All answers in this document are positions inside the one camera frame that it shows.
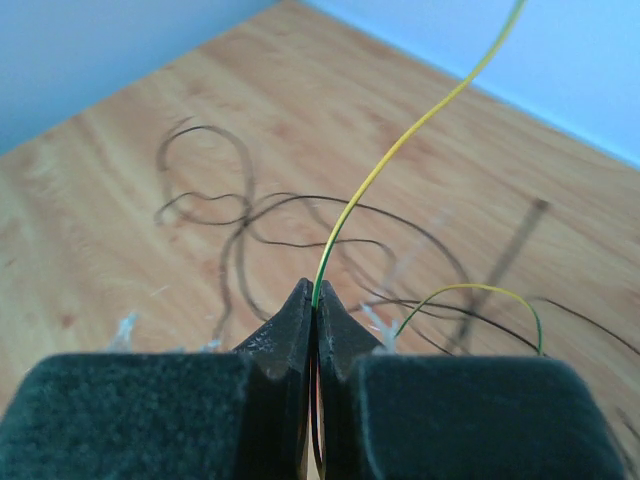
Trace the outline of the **black zip tie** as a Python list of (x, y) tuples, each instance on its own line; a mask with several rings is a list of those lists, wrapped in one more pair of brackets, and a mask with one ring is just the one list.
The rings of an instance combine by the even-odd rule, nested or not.
[[(549, 208), (549, 202), (543, 199), (536, 199), (524, 215), (515, 233), (509, 240), (508, 244), (499, 255), (495, 265), (492, 267), (485, 283), (489, 286), (497, 286), (501, 278), (506, 274), (510, 265), (516, 259), (521, 249), (525, 245), (528, 236), (535, 229), (536, 224), (540, 221), (546, 210)], [(457, 346), (461, 352), (468, 352), (470, 342), (471, 328), (473, 323), (472, 314), (479, 313), (483, 305), (486, 303), (491, 292), (488, 290), (480, 290), (478, 293), (471, 294), (471, 300), (467, 304), (468, 315), (465, 315), (458, 328), (455, 336)]]

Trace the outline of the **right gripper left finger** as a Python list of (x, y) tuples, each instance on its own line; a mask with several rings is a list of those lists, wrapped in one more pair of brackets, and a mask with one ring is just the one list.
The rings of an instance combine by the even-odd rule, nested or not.
[(2, 418), (2, 477), (304, 478), (311, 291), (225, 353), (43, 359)]

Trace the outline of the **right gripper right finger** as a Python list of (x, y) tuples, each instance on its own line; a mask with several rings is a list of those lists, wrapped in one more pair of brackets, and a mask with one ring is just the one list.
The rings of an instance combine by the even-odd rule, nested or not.
[(328, 282), (314, 312), (314, 456), (324, 479), (622, 479), (587, 384), (533, 356), (402, 355)]

